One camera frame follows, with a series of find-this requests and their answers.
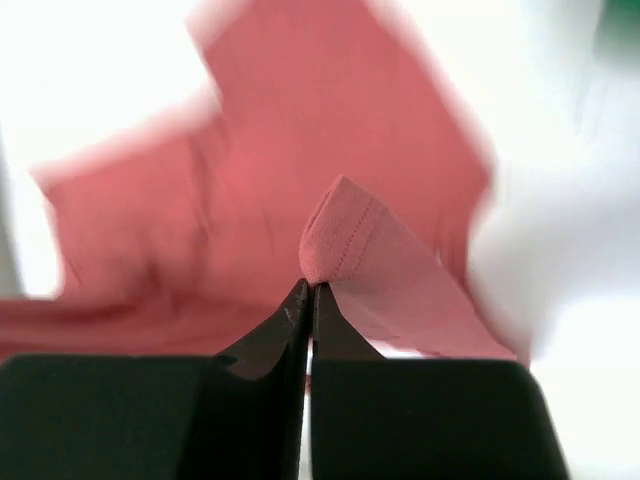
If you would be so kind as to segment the red t shirt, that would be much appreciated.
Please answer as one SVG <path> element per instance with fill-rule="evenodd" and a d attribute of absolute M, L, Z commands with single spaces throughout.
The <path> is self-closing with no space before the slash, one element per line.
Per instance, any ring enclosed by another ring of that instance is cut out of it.
<path fill-rule="evenodd" d="M 218 112 L 93 151 L 39 184 L 63 285 L 1 304 L 1 354 L 209 354 L 300 278 L 367 338 L 522 359 L 466 293 L 480 154 L 362 1 L 253 1 L 198 36 Z"/>

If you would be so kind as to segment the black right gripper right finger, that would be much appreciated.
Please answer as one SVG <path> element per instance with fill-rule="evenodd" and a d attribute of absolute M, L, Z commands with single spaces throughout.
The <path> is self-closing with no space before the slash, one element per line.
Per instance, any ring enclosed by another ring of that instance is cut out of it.
<path fill-rule="evenodd" d="M 317 479 L 565 479 L 543 394 L 494 359 L 388 359 L 315 291 L 310 449 Z"/>

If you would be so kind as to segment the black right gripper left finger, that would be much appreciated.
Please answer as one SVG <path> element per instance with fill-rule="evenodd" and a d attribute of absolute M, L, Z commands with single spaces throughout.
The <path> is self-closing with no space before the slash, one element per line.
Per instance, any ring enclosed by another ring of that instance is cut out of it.
<path fill-rule="evenodd" d="M 309 288 L 213 356 L 21 355 L 1 368 L 5 479 L 293 479 Z"/>

